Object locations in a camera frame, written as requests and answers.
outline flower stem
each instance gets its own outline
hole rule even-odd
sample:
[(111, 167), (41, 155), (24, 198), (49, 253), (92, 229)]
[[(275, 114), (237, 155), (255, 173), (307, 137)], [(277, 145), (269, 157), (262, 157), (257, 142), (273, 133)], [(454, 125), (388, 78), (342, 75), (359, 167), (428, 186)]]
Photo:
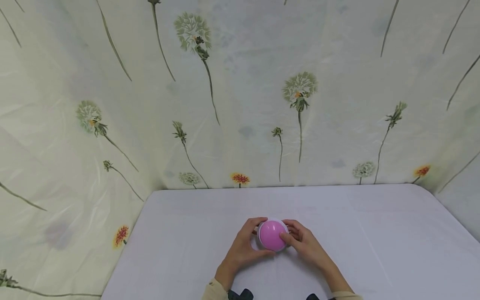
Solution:
[(43, 297), (67, 297), (67, 296), (89, 296), (89, 297), (101, 297), (102, 295), (97, 295), (97, 294), (72, 294), (72, 293), (69, 293), (69, 294), (61, 294), (61, 295), (52, 295), (52, 294), (43, 294), (43, 293), (39, 293), (39, 292), (36, 292), (34, 290), (31, 290), (29, 288), (24, 288), (24, 287), (21, 287), (21, 286), (15, 286), (15, 287), (9, 287), (9, 288), (17, 288), (17, 289), (21, 289), (21, 290), (24, 290), (26, 292), (29, 292), (29, 293), (32, 293), (32, 294), (37, 294), (39, 296), (43, 296)]
[(207, 188), (209, 189), (208, 184), (205, 182), (204, 177), (203, 177), (203, 176), (200, 174), (200, 172), (197, 171), (197, 169), (193, 166), (192, 161), (190, 160), (190, 157), (188, 156), (187, 146), (185, 146), (185, 143), (183, 143), (183, 149), (185, 149), (185, 154), (187, 155), (187, 159), (188, 159), (188, 162), (190, 163), (190, 166), (192, 166), (192, 168), (195, 170), (195, 172), (197, 172), (197, 174), (200, 175), (200, 178), (202, 178), (202, 180), (204, 181), (205, 185), (206, 185)]
[(473, 64), (470, 66), (470, 68), (467, 70), (467, 72), (465, 73), (465, 75), (463, 75), (462, 79), (460, 80), (460, 82), (456, 85), (456, 88), (455, 88), (455, 91), (453, 92), (453, 95), (450, 97), (450, 99), (448, 100), (448, 104), (447, 104), (447, 110), (448, 108), (450, 107), (450, 103), (452, 102), (452, 99), (453, 97), (455, 96), (456, 92), (458, 91), (458, 88), (460, 87), (460, 85), (462, 84), (463, 80), (465, 79), (465, 77), (468, 75), (468, 73), (472, 70), (473, 66), (477, 63), (477, 61), (480, 60), (480, 55), (477, 57), (477, 59), (473, 62)]
[(41, 209), (41, 210), (43, 210), (43, 211), (47, 211), (45, 208), (42, 208), (42, 207), (40, 207), (40, 206), (38, 206), (38, 205), (35, 205), (35, 204), (33, 204), (32, 202), (30, 202), (30, 201), (28, 201), (27, 199), (25, 199), (24, 197), (22, 197), (22, 196), (20, 196), (20, 195), (18, 195), (18, 194), (16, 194), (16, 193), (10, 191), (10, 190), (9, 190), (6, 186), (4, 186), (1, 182), (0, 182), (0, 187), (3, 188), (3, 189), (4, 189), (7, 193), (9, 193), (10, 195), (12, 195), (12, 196), (14, 196), (14, 197), (17, 197), (17, 198), (19, 198), (19, 199), (22, 199), (22, 200), (25, 201), (27, 204), (29, 204), (29, 205), (31, 205), (31, 206), (33, 206), (33, 207), (36, 207), (36, 208), (38, 208), (38, 209)]
[(302, 129), (301, 129), (301, 113), (299, 112), (299, 125), (300, 125), (300, 152), (299, 152), (299, 163), (301, 159), (301, 147), (303, 144)]
[(280, 177), (280, 170), (282, 169), (283, 143), (282, 143), (282, 137), (280, 136), (280, 134), (278, 135), (278, 138), (280, 139), (280, 146), (281, 146), (281, 150), (280, 150), (280, 164), (278, 165), (278, 181), (279, 181), (279, 182), (282, 182), (282, 179), (281, 179), (281, 177)]
[(17, 0), (15, 0), (15, 2), (17, 3), (18, 7), (20, 7), (20, 9), (21, 9), (23, 12), (25, 12), (24, 9), (22, 8), (22, 6), (20, 5), (20, 3), (18, 3)]
[(112, 46), (113, 52), (115, 52), (115, 55), (117, 56), (117, 59), (120, 63), (120, 66), (123, 69), (123, 71), (125, 72), (125, 74), (127, 75), (128, 79), (130, 79), (130, 81), (132, 81), (132, 79), (130, 78), (130, 75), (128, 75), (128, 72), (125, 69), (125, 66), (123, 65), (123, 62), (121, 61), (120, 55), (117, 52), (117, 48), (115, 48), (115, 45), (113, 44), (112, 37), (110, 36), (110, 31), (108, 30), (107, 21), (105, 19), (105, 16), (103, 15), (103, 11), (102, 11), (102, 8), (100, 7), (100, 3), (98, 2), (98, 0), (96, 0), (96, 3), (98, 5), (98, 8), (100, 9), (100, 14), (102, 15), (103, 26), (105, 27), (105, 31), (107, 33), (108, 41), (110, 42), (110, 45)]
[(377, 176), (378, 176), (378, 170), (380, 169), (380, 153), (382, 152), (382, 147), (384, 146), (385, 139), (387, 138), (387, 134), (390, 131), (390, 126), (388, 126), (387, 132), (385, 133), (384, 140), (382, 141), (382, 144), (380, 145), (380, 150), (378, 150), (378, 159), (377, 159), (377, 171), (375, 173), (375, 181), (373, 184), (377, 183)]
[(385, 30), (384, 42), (382, 43), (382, 52), (380, 53), (380, 57), (382, 57), (382, 55), (384, 54), (385, 41), (387, 40), (388, 30), (390, 29), (390, 24), (392, 23), (393, 15), (395, 14), (396, 6), (398, 5), (398, 1), (399, 0), (396, 0), (396, 2), (395, 2), (395, 6), (393, 7), (392, 15), (390, 16), (390, 20), (388, 21), (387, 30)]
[(127, 160), (130, 162), (130, 164), (135, 168), (135, 170), (137, 170), (138, 172), (138, 169), (137, 167), (133, 164), (133, 162), (130, 161), (130, 159), (128, 158), (128, 156), (120, 150), (120, 148), (106, 135), (106, 134), (103, 134), (103, 136), (105, 136), (105, 138), (110, 142), (110, 144), (114, 145), (126, 158)]
[(133, 189), (132, 185), (128, 182), (128, 180), (125, 178), (125, 176), (120, 173), (120, 171), (118, 171), (117, 169), (115, 169), (114, 167), (110, 167), (112, 169), (114, 169), (115, 171), (117, 171), (122, 177), (123, 179), (125, 180), (125, 182), (130, 186), (130, 188), (132, 189), (132, 191), (135, 193), (135, 195), (137, 195), (138, 199), (142, 200), (142, 202), (144, 202), (144, 200), (137, 194), (137, 192), (135, 192), (135, 190)]
[(480, 151), (460, 170), (458, 171), (458, 173), (456, 173), (449, 181), (447, 181), (447, 183), (438, 191), (438, 193), (441, 193), (444, 188), (447, 186), (447, 184), (449, 184), (450, 182), (452, 182), (452, 180), (458, 176), (458, 174), (460, 174), (461, 172), (463, 172), (463, 170), (465, 170), (470, 164), (471, 162), (477, 158), (477, 156), (480, 155)]
[(15, 31), (13, 30), (12, 25), (10, 25), (10, 22), (8, 21), (7, 16), (3, 13), (3, 10), (1, 10), (1, 8), (0, 8), (0, 12), (1, 12), (1, 14), (3, 15), (3, 17), (5, 18), (5, 21), (7, 21), (8, 27), (10, 27), (10, 30), (12, 31), (13, 36), (15, 37), (15, 39), (17, 40), (18, 45), (19, 45), (20, 48), (21, 48), (21, 47), (22, 47), (22, 44), (20, 44), (20, 41), (18, 40), (17, 34), (16, 34)]
[(213, 86), (212, 86), (212, 77), (210, 76), (210, 69), (208, 68), (207, 61), (202, 60), (204, 62), (205, 68), (207, 69), (207, 74), (208, 74), (208, 80), (210, 81), (210, 95), (212, 96), (212, 104), (213, 104), (213, 109), (215, 110), (215, 118), (220, 126), (220, 121), (218, 120), (218, 115), (216, 114), (216, 107), (215, 107), (215, 102), (213, 102)]
[(452, 31), (450, 31), (450, 34), (448, 35), (448, 39), (447, 39), (447, 42), (445, 43), (444, 50), (443, 50), (442, 54), (445, 54), (445, 49), (447, 48), (448, 42), (450, 41), (450, 38), (452, 37), (452, 33), (453, 33), (453, 31), (455, 30), (456, 25), (458, 24), (458, 21), (460, 20), (460, 17), (461, 17), (462, 14), (463, 14), (463, 11), (465, 10), (465, 8), (467, 8), (467, 5), (468, 5), (469, 3), (470, 3), (470, 0), (467, 1), (467, 3), (465, 4), (465, 6), (463, 7), (462, 11), (461, 11), (460, 14), (458, 15), (458, 18), (456, 19), (455, 25), (453, 25)]
[(156, 9), (155, 9), (155, 4), (153, 3), (152, 3), (152, 12), (153, 12), (153, 19), (155, 22), (156, 38), (158, 40), (158, 45), (160, 46), (160, 52), (162, 52), (163, 61), (165, 62), (165, 65), (167, 66), (168, 72), (170, 73), (170, 76), (172, 76), (173, 81), (176, 81), (175, 77), (173, 77), (170, 67), (167, 64), (167, 59), (165, 58), (165, 54), (163, 54), (162, 44), (160, 43), (160, 35), (158, 34), (158, 22), (156, 20)]

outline black object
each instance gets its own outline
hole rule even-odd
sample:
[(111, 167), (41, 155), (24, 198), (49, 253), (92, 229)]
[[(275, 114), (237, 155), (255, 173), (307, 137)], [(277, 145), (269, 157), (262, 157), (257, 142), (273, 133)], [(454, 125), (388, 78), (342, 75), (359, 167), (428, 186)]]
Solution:
[(229, 290), (228, 300), (253, 300), (253, 294), (247, 289), (244, 289), (240, 295), (238, 295), (232, 290)]
[(315, 294), (310, 294), (308, 297), (307, 297), (307, 300), (319, 300), (317, 295)]

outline orange flower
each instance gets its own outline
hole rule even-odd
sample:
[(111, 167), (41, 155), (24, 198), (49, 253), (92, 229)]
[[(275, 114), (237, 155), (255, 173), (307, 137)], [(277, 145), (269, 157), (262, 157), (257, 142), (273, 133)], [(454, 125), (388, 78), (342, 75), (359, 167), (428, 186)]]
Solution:
[(113, 248), (116, 249), (120, 247), (122, 242), (124, 244), (127, 244), (127, 237), (128, 237), (128, 226), (123, 225), (117, 230), (117, 234), (115, 235), (115, 238), (113, 239)]
[(430, 171), (430, 165), (423, 165), (423, 166), (420, 166), (419, 168), (417, 168), (413, 174), (415, 175), (415, 177), (423, 177), (425, 175), (427, 175), (428, 171)]
[(230, 177), (232, 178), (232, 180), (235, 182), (235, 183), (238, 183), (238, 184), (248, 184), (250, 182), (250, 178), (246, 175), (243, 175), (241, 173), (232, 173), (230, 174)]

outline person's right hand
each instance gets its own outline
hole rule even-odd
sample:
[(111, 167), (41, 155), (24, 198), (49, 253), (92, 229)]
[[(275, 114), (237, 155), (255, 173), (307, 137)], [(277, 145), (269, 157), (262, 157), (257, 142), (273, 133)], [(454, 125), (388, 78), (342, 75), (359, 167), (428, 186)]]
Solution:
[(306, 262), (320, 269), (335, 265), (325, 252), (312, 232), (297, 220), (282, 220), (288, 228), (288, 233), (281, 233), (281, 239), (292, 246)]

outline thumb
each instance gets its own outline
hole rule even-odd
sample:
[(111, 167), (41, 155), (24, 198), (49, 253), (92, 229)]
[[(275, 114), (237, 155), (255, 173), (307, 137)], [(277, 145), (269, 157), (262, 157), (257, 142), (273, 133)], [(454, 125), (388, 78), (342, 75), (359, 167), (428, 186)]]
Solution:
[(280, 238), (287, 243), (287, 245), (292, 246), (293, 248), (297, 249), (298, 245), (300, 244), (293, 236), (286, 232), (280, 233)]
[(258, 251), (255, 251), (255, 258), (258, 259), (258, 258), (263, 258), (263, 257), (272, 257), (272, 256), (275, 256), (275, 251), (271, 251), (271, 250), (258, 250)]

